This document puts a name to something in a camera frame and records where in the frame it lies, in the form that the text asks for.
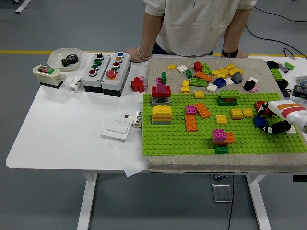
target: wristwatch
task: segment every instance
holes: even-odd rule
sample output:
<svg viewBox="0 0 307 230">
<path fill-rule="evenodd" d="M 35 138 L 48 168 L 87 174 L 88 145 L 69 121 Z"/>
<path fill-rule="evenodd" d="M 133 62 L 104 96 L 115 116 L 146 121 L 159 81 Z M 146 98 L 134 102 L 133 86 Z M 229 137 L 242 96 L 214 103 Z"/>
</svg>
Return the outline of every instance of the wristwatch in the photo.
<svg viewBox="0 0 307 230">
<path fill-rule="evenodd" d="M 232 53 L 225 53 L 224 50 L 222 49 L 222 54 L 227 57 L 227 58 L 235 58 L 237 55 L 238 55 L 238 51 L 239 51 L 239 48 L 236 49 L 235 52 L 232 52 Z"/>
</svg>

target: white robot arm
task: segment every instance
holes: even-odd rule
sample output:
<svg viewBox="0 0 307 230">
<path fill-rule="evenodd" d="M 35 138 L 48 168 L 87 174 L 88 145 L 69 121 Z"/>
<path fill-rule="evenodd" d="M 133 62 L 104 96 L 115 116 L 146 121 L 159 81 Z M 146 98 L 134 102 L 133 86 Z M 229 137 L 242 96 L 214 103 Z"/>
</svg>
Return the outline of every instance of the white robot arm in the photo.
<svg viewBox="0 0 307 230">
<path fill-rule="evenodd" d="M 272 134 L 282 133 L 288 131 L 292 124 L 296 124 L 304 133 L 307 133 L 307 110 L 301 105 L 291 100 L 271 101 L 264 103 L 259 108 L 257 116 L 261 116 L 266 108 L 280 118 L 285 119 L 285 121 L 264 127 L 265 132 Z"/>
</svg>

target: white table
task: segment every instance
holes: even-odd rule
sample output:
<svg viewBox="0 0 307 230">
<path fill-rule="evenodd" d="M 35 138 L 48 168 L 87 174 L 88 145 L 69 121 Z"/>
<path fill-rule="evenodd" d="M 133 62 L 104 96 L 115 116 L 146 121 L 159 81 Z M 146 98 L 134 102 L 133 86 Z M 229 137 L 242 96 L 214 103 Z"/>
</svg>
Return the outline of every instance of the white table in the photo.
<svg viewBox="0 0 307 230">
<path fill-rule="evenodd" d="M 65 74 L 82 76 L 92 56 L 93 53 L 83 53 L 80 66 Z M 250 58 L 290 62 L 287 57 Z M 291 63 L 295 71 L 284 76 L 289 87 L 294 85 L 293 76 L 306 73 L 305 59 Z M 101 138 L 99 120 L 142 110 L 142 93 L 133 92 L 130 82 L 136 76 L 146 77 L 146 71 L 147 62 L 132 64 L 121 97 L 86 92 L 83 86 L 77 93 L 69 92 L 64 85 L 59 89 L 41 86 L 8 155 L 6 165 L 11 169 L 70 170 L 84 174 L 87 181 L 78 230 L 88 229 L 97 173 L 123 171 L 109 141 Z M 248 183 L 253 200 L 257 200 L 254 207 L 260 229 L 270 229 L 258 186 L 262 178 L 263 175 L 252 180 L 248 176 Z"/>
</svg>

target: small white cylinder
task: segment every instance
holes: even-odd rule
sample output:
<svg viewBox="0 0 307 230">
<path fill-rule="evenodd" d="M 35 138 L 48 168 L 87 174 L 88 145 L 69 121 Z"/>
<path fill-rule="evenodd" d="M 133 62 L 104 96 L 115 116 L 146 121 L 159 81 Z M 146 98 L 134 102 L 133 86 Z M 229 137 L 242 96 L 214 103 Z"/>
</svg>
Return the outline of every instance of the small white cylinder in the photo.
<svg viewBox="0 0 307 230">
<path fill-rule="evenodd" d="M 75 77 L 74 80 L 72 81 L 71 85 L 68 87 L 68 90 L 70 92 L 77 92 L 78 89 L 80 88 L 81 84 L 82 84 L 82 78 Z"/>
<path fill-rule="evenodd" d="M 135 128 L 142 127 L 142 112 L 141 111 L 136 111 L 132 126 Z"/>
</svg>

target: black cable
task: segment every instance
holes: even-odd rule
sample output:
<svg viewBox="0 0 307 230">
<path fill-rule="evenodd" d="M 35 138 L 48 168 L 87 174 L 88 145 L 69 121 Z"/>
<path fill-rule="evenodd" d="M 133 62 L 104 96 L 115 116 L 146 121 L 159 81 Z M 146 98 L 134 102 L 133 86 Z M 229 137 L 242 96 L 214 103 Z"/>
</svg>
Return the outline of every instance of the black cable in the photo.
<svg viewBox="0 0 307 230">
<path fill-rule="evenodd" d="M 307 22 L 307 21 L 296 21 L 296 20 L 291 20 L 291 19 L 288 19 L 288 18 L 286 18 L 286 17 L 283 17 L 283 16 L 281 16 L 281 15 L 279 15 L 279 14 L 275 14 L 275 13 L 268 13 L 268 12 L 266 12 L 266 11 L 263 11 L 263 10 L 261 10 L 261 9 L 257 8 L 256 6 L 254 6 L 254 7 L 255 7 L 257 10 L 262 11 L 262 12 L 264 12 L 264 13 L 271 14 L 271 15 L 276 15 L 276 16 L 279 16 L 279 17 L 285 18 L 285 19 L 287 19 L 287 20 L 289 20 L 289 21 L 292 21 L 292 22 L 299 22 L 299 23 L 304 23 L 304 22 Z"/>
<path fill-rule="evenodd" d="M 230 219 L 232 214 L 232 206 L 234 203 L 234 191 L 235 191 L 235 176 L 232 175 L 232 201 L 231 201 L 231 208 L 230 208 L 230 215 L 229 215 L 229 222 L 228 222 L 228 230 L 230 230 Z"/>
<path fill-rule="evenodd" d="M 286 45 L 286 46 L 291 47 L 292 49 L 296 50 L 298 53 L 300 53 L 301 55 L 303 55 L 305 58 L 307 58 L 302 52 L 300 52 L 299 50 L 295 49 L 293 46 L 291 46 L 291 45 L 289 45 L 289 44 L 287 44 L 287 43 L 285 43 L 285 42 L 278 41 L 278 40 L 268 39 L 268 38 L 262 38 L 262 37 L 255 36 L 255 35 L 249 30 L 249 28 L 248 28 L 247 25 L 246 25 L 245 27 L 246 27 L 247 30 L 251 33 L 251 35 L 253 35 L 254 37 L 259 38 L 259 39 L 262 39 L 262 40 L 267 40 L 267 41 L 273 41 L 273 42 L 282 43 L 282 44 L 284 44 L 284 45 Z"/>
</svg>

